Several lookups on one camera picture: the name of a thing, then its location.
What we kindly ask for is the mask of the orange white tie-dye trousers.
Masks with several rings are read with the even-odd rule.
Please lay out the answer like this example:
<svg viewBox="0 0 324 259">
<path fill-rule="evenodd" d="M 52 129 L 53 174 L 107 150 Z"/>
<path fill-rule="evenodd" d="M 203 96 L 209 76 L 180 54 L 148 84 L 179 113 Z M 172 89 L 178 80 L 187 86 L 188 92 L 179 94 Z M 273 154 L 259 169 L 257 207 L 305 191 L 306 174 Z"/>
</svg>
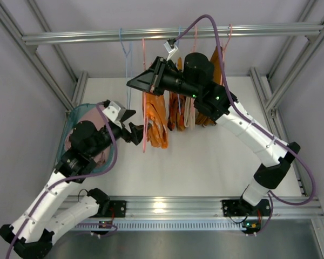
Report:
<svg viewBox="0 0 324 259">
<path fill-rule="evenodd" d="M 168 129 L 165 98 L 146 93 L 146 115 L 148 119 L 147 142 L 152 147 L 168 148 Z"/>
</svg>

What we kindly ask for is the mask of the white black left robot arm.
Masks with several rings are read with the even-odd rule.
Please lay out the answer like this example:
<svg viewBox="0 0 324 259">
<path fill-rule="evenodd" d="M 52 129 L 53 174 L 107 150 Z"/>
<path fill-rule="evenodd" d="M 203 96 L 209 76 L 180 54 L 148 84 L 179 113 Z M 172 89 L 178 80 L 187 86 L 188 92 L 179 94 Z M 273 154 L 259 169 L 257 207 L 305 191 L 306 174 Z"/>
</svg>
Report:
<svg viewBox="0 0 324 259">
<path fill-rule="evenodd" d="M 135 115 L 135 110 L 96 108 L 104 121 L 97 129 L 89 120 L 77 123 L 69 141 L 71 147 L 63 154 L 54 168 L 44 189 L 30 207 L 12 224 L 0 228 L 0 236 L 9 243 L 6 257 L 15 251 L 21 258 L 44 258 L 53 245 L 69 230 L 89 217 L 107 213 L 110 197 L 98 188 L 87 191 L 77 204 L 56 215 L 64 200 L 86 178 L 94 178 L 97 163 L 94 158 L 110 146 L 116 147 L 120 138 L 138 145 L 143 138 L 141 125 L 124 121 Z"/>
</svg>

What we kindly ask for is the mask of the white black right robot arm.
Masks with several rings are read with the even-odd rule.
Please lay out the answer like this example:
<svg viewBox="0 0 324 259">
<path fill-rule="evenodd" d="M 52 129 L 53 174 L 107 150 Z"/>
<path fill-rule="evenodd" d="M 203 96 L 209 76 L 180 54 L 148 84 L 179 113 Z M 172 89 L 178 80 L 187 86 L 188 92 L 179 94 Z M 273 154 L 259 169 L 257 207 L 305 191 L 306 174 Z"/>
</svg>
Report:
<svg viewBox="0 0 324 259">
<path fill-rule="evenodd" d="M 127 86 L 156 96 L 170 91 L 191 97 L 199 112 L 248 146 L 261 165 L 240 197 L 240 205 L 246 209 L 255 207 L 282 182 L 300 146 L 296 142 L 288 144 L 266 131 L 247 114 L 233 93 L 213 81 L 213 72 L 214 65 L 198 52 L 186 56 L 182 71 L 172 61 L 157 57 L 146 71 L 129 80 Z"/>
</svg>

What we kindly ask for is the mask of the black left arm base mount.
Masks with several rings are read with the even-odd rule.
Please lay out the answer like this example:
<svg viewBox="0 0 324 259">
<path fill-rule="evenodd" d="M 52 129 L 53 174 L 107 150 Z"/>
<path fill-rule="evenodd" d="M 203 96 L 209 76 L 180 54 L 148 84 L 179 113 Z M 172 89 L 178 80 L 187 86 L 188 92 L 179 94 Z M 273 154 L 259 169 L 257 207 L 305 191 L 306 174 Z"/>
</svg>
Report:
<svg viewBox="0 0 324 259">
<path fill-rule="evenodd" d="M 125 218 L 126 217 L 126 200 L 111 200 L 105 205 L 103 217 Z"/>
</svg>

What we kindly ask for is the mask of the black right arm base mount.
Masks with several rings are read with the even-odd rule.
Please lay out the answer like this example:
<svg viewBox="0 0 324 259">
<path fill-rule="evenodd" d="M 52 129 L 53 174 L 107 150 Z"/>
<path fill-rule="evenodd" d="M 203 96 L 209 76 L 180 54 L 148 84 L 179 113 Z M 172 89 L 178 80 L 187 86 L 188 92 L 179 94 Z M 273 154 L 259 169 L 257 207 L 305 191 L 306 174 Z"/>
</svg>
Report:
<svg viewBox="0 0 324 259">
<path fill-rule="evenodd" d="M 245 216 L 269 216 L 271 205 L 267 199 L 262 199 L 256 206 L 253 206 L 243 199 L 222 200 L 222 210 L 224 217 L 245 217 Z"/>
</svg>

